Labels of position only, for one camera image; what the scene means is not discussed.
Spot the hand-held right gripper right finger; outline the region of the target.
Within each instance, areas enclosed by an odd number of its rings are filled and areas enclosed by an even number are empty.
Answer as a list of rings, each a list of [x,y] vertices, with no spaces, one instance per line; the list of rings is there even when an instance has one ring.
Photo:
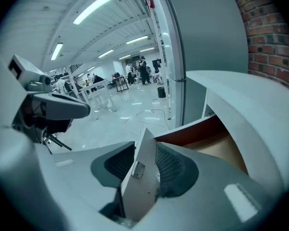
[[[160,187],[137,231],[257,231],[278,202],[215,156],[158,142]]]

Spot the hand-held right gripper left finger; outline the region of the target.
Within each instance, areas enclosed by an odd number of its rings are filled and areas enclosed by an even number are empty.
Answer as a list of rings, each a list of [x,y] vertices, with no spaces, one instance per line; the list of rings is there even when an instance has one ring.
[[[134,142],[51,154],[36,148],[47,189],[65,231],[128,231],[121,183],[134,163]]]

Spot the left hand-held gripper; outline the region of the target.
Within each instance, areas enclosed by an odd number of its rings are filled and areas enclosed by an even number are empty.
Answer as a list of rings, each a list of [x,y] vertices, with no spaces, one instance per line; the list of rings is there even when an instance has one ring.
[[[54,142],[71,151],[55,134],[66,131],[70,120],[87,117],[91,107],[76,98],[52,92],[50,76],[16,54],[8,69],[26,91],[12,128],[25,133],[35,143],[46,146]]]

